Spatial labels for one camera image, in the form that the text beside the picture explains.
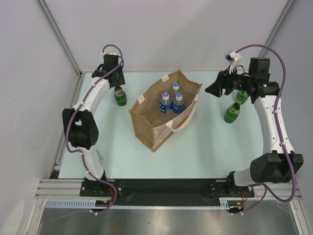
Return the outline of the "green Perrier glass bottle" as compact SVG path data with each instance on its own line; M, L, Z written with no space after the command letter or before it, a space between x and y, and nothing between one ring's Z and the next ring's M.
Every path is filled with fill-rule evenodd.
M127 104L127 96L124 89L121 86L115 86L114 88L114 98L119 106L124 106Z

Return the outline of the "blue cap plastic bottle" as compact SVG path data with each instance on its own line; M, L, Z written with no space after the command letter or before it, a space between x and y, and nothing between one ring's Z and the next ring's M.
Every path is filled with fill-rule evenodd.
M171 90L170 90L170 93L171 93L171 95L174 96L174 97L176 96L176 94L181 93L181 89L180 89L179 83L174 83L174 84L172 85L172 88L171 88Z

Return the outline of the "blue label water bottle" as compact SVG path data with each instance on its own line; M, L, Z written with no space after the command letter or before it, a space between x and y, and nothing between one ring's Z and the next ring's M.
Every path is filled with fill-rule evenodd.
M163 93L159 101L160 118L167 122L171 119L172 100L168 93Z

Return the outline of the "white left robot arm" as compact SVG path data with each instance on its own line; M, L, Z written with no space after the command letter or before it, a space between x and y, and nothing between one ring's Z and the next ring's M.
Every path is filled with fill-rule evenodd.
M103 97L112 87L124 85L123 59L115 52L102 53L104 62L92 74L91 83L84 96L72 107L62 112L66 148L79 153L85 168L85 178L92 180L91 190L104 195L108 183L102 180L105 171L96 149L99 130L94 114Z

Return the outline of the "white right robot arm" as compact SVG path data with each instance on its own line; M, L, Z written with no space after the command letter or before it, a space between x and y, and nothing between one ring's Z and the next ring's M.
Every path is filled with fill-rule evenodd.
M282 199L276 194L274 198L289 202L295 197L295 174L304 163L303 156L296 154L291 145L282 117L281 86L269 80L268 73L255 73L252 76L218 72L216 80L205 89L205 92L216 97L229 95L234 90L246 92L258 114L263 137L263 155L253 160L249 168L233 171L233 180L225 184L230 196L238 196L244 187L263 185L271 194L274 192L267 183L292 183L291 195Z

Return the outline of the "tan canvas jute bag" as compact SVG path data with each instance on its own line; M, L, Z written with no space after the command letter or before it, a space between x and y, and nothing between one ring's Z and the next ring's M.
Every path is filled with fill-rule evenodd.
M165 120L161 116L159 101L175 82L182 89L184 111L176 117L170 114L170 120ZM191 120L200 101L201 87L202 84L189 80L180 70L157 80L129 110L135 136L152 152L156 152L173 133L182 130Z

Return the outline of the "clear glass bottle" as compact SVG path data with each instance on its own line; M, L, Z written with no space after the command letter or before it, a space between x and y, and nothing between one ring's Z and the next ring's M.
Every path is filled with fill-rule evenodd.
M98 150L97 150L97 155L98 155L99 163L102 165L103 164L103 157Z

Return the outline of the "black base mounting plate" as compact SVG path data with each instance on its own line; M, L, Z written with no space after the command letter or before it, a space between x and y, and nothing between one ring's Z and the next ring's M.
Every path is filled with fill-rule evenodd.
M109 197L114 191L117 206L217 206L222 197L254 197L248 187L229 179L108 179L107 184L84 179L82 197Z

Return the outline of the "aluminium frame rail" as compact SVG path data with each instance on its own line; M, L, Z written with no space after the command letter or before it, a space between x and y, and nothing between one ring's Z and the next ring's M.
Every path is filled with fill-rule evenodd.
M35 197L47 208L82 209L241 209L265 189L236 186L227 179L40 180Z

